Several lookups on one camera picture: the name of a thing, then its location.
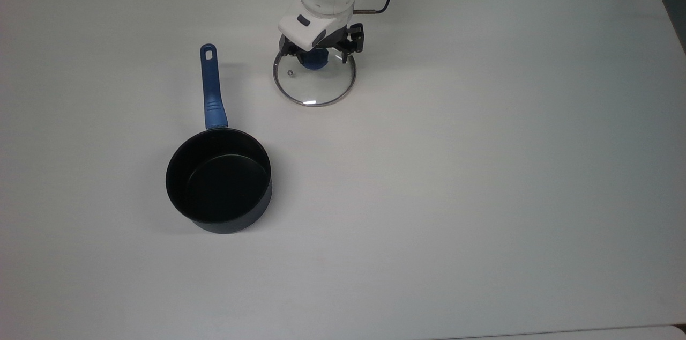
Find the pot handle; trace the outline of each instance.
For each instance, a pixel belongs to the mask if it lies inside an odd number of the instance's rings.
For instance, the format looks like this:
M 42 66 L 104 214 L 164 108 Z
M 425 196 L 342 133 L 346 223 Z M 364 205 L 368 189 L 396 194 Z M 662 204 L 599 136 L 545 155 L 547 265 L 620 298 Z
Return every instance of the pot handle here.
M 226 128 L 226 111 L 221 102 L 217 49 L 213 44 L 200 48 L 200 65 L 203 68 L 203 96 L 205 101 L 205 128 Z

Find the saucepan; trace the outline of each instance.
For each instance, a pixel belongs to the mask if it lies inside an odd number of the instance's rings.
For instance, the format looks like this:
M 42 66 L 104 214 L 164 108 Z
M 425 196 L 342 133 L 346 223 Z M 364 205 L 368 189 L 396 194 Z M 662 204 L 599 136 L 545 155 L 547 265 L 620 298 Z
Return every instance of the saucepan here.
M 264 147 L 228 127 L 221 101 L 217 49 L 200 49 L 205 128 L 174 153 L 167 167 L 169 200 L 208 232 L 228 234 L 254 223 L 272 198 L 272 171 Z

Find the white table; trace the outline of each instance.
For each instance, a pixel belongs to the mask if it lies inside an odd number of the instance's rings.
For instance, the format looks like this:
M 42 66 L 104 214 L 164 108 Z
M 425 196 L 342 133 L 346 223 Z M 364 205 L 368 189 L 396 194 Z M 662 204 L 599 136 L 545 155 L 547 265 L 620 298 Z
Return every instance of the white table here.
M 673 326 L 658 326 L 504 336 L 498 340 L 686 340 L 686 335 Z
M 3 337 L 686 321 L 686 57 L 660 0 L 393 0 L 324 108 L 272 81 L 290 1 L 0 0 Z M 203 129 L 206 42 L 272 160 L 267 213 L 234 235 L 164 187 Z

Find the nonstick coating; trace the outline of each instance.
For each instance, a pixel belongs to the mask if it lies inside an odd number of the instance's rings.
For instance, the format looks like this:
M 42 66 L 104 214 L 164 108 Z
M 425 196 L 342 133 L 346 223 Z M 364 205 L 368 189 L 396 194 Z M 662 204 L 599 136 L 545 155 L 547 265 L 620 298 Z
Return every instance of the nonstick coating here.
M 264 213 L 271 196 L 270 176 L 269 158 L 255 138 L 216 128 L 179 147 L 167 167 L 167 193 L 197 225 L 206 230 L 206 225 L 214 225 L 213 230 L 226 233 Z

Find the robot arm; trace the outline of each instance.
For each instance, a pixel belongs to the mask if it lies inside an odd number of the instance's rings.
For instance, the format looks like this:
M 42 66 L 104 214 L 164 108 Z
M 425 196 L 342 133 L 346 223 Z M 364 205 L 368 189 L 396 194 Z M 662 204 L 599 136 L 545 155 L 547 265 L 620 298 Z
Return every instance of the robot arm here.
M 297 46 L 299 51 L 308 52 L 318 46 L 338 47 L 335 46 L 338 42 L 348 41 L 350 32 L 346 30 L 346 26 L 353 15 L 354 4 L 355 0 L 294 0 L 279 22 L 279 30 L 285 37 L 281 44 L 282 53 L 285 52 L 285 47 L 292 45 Z M 361 37 L 362 28 L 351 29 L 355 42 L 355 33 L 358 33 L 358 38 Z M 359 46 L 350 50 L 361 51 L 362 41 Z

